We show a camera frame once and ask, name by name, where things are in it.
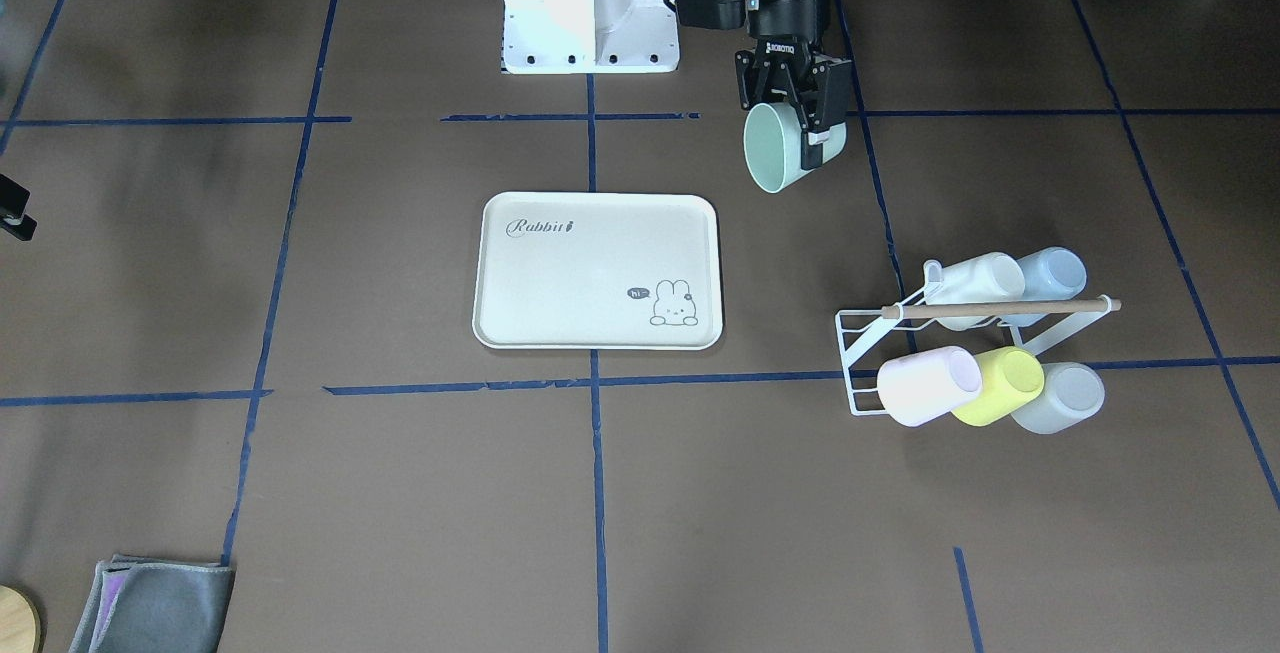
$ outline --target white tray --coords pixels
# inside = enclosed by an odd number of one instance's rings
[[[723,325],[704,198],[512,192],[484,207],[471,329],[490,348],[700,351]]]

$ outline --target plastic cup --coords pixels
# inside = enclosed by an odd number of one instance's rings
[[[765,193],[777,193],[813,170],[800,166],[801,134],[800,120],[786,102],[756,102],[746,114],[742,128],[746,169]],[[844,123],[831,127],[831,138],[822,145],[823,164],[845,150],[846,138]]]
[[[1018,259],[1018,266],[1023,269],[1023,278],[1027,279],[1023,301],[1069,301],[1079,296],[1088,282],[1084,262],[1068,248],[1043,248],[1043,251]],[[1001,318],[1010,325],[1024,328],[1034,325],[1043,315],[1027,314]]]
[[[969,425],[991,425],[1036,399],[1044,389],[1044,369],[1036,356],[1007,346],[974,356],[982,369],[982,393],[952,415]]]
[[[1007,254],[987,254],[942,269],[942,286],[924,296],[929,305],[1001,303],[1019,301],[1027,289],[1023,269]],[[951,330],[965,330],[987,320],[983,316],[942,318]]]
[[[973,353],[947,346],[886,361],[876,388],[884,412],[915,428],[977,398],[982,370]]]
[[[1098,412],[1107,391],[1102,378],[1083,364],[1044,366],[1044,392],[1018,408],[1012,419],[1032,433],[1048,435]]]

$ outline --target folded cloth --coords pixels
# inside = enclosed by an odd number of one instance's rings
[[[218,563],[101,561],[69,653],[214,653],[233,577]]]

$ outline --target round wooden object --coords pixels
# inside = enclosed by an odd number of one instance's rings
[[[0,653],[36,653],[40,649],[40,617],[31,601],[0,585]]]

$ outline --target white bracket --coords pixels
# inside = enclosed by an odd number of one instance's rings
[[[680,61],[676,14],[663,0],[503,3],[509,73],[669,73]]]
[[[876,393],[876,388],[855,388],[852,369],[865,353],[876,347],[892,330],[923,330],[933,321],[943,318],[986,316],[986,320],[972,328],[983,328],[998,321],[1000,328],[1009,330],[1009,337],[1014,346],[1024,348],[1033,356],[1039,356],[1053,346],[1075,335],[1076,333],[1093,325],[1111,311],[1120,310],[1120,301],[1110,296],[1100,296],[1097,300],[1082,301],[1044,301],[1044,302],[1005,302],[1005,303],[954,303],[954,305],[923,305],[920,301],[933,288],[942,286],[942,264],[938,261],[924,261],[924,286],[910,293],[899,303],[883,306],[882,309],[858,310],[850,309],[836,312],[836,344],[840,346],[840,365],[845,374],[845,391],[849,393],[849,412],[855,416],[884,415],[882,408],[859,407],[860,394]],[[1010,325],[1009,321],[1000,320],[1000,316],[1024,314],[1068,314],[1062,320],[1043,330],[1036,338],[1023,342],[1021,330]],[[870,321],[858,328],[847,328],[845,318],[861,318]],[[922,321],[920,325],[911,325],[911,321]],[[845,337],[858,334],[852,343],[846,344]]]

